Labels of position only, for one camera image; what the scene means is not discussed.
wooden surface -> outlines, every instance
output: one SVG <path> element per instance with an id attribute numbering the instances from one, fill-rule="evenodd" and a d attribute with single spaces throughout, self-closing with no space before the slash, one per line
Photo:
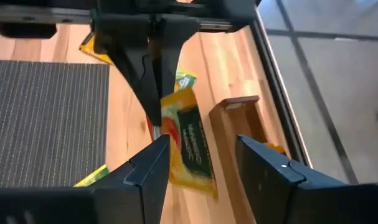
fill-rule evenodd
<path id="1" fill-rule="evenodd" d="M 89 32 L 88 26 L 60 25 L 58 30 L 50 40 L 11 40 L 0 36 L 0 59 L 100 63 L 78 51 Z M 268 140 L 285 145 L 250 31 L 196 34 L 184 44 L 179 66 L 198 76 L 194 91 L 215 169 L 219 201 L 169 185 L 161 223 L 235 223 L 226 188 L 229 183 L 221 169 L 209 111 L 224 98 L 259 95 Z M 107 125 L 106 164 L 111 170 L 150 143 L 144 111 L 115 67 L 110 69 Z"/>

metal rod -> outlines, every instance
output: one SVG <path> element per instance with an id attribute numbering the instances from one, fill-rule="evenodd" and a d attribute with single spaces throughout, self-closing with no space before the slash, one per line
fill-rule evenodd
<path id="1" fill-rule="evenodd" d="M 230 22 L 223 19 L 200 17 L 196 17 L 196 19 L 201 24 L 200 31 L 214 30 L 224 32 L 232 27 Z M 40 24 L 90 24 L 92 19 L 90 10 L 85 9 L 0 5 L 0 21 Z"/>

gray mat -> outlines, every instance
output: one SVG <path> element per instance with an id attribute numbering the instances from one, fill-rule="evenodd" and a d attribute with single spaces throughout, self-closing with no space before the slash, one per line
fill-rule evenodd
<path id="1" fill-rule="evenodd" d="M 105 163 L 108 72 L 0 60 L 0 187 L 73 186 Z"/>

green label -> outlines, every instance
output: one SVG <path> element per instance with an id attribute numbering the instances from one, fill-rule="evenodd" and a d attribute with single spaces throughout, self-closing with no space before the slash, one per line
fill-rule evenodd
<path id="1" fill-rule="evenodd" d="M 182 90 L 182 89 L 184 89 L 188 86 L 193 87 L 195 80 L 196 80 L 195 77 L 192 77 L 190 75 L 186 75 L 183 78 L 177 79 L 176 83 L 179 86 L 179 89 Z"/>
<path id="2" fill-rule="evenodd" d="M 177 112 L 182 135 L 182 159 L 193 173 L 212 178 L 212 163 L 198 107 Z"/>

yellow snack bag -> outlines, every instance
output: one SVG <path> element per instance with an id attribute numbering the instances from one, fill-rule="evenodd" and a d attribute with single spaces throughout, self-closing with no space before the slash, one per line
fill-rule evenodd
<path id="1" fill-rule="evenodd" d="M 161 99 L 162 134 L 171 138 L 169 181 L 218 197 L 196 97 L 187 87 Z"/>
<path id="2" fill-rule="evenodd" d="M 100 59 L 110 65 L 114 65 L 111 59 L 106 54 L 96 54 L 93 45 L 95 44 L 95 34 L 90 32 L 86 38 L 82 41 L 81 45 L 79 45 L 79 50 L 83 53 L 89 54 L 94 56 L 97 59 Z"/>
<path id="3" fill-rule="evenodd" d="M 182 90 L 186 87 L 193 87 L 197 76 L 181 68 L 176 71 L 174 91 Z"/>
<path id="4" fill-rule="evenodd" d="M 97 170 L 93 171 L 91 174 L 89 174 L 87 177 L 82 179 L 79 183 L 75 184 L 74 187 L 88 187 L 92 183 L 96 182 L 97 180 L 103 178 L 107 174 L 109 174 L 110 171 L 108 171 L 106 165 L 102 165 Z"/>
<path id="5" fill-rule="evenodd" d="M 269 142 L 265 143 L 265 145 L 267 145 L 270 149 L 273 149 L 274 151 L 280 154 L 286 155 L 286 152 L 284 151 L 283 146 L 276 146 L 273 143 L 269 143 Z"/>

